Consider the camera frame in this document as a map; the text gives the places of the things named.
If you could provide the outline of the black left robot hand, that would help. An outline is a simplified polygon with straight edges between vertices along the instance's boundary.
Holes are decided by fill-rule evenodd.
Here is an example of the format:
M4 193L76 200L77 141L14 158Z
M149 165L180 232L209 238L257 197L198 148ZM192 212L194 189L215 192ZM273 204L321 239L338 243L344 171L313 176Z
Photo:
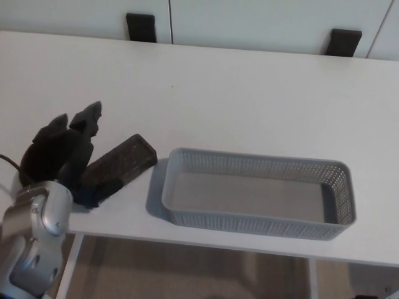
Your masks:
M41 128L22 157L21 184L55 181L72 193L75 204L88 210L121 190L121 179L100 184L81 181L94 150L91 138L99 130L101 116L102 104L97 101L78 112L72 121L62 114Z

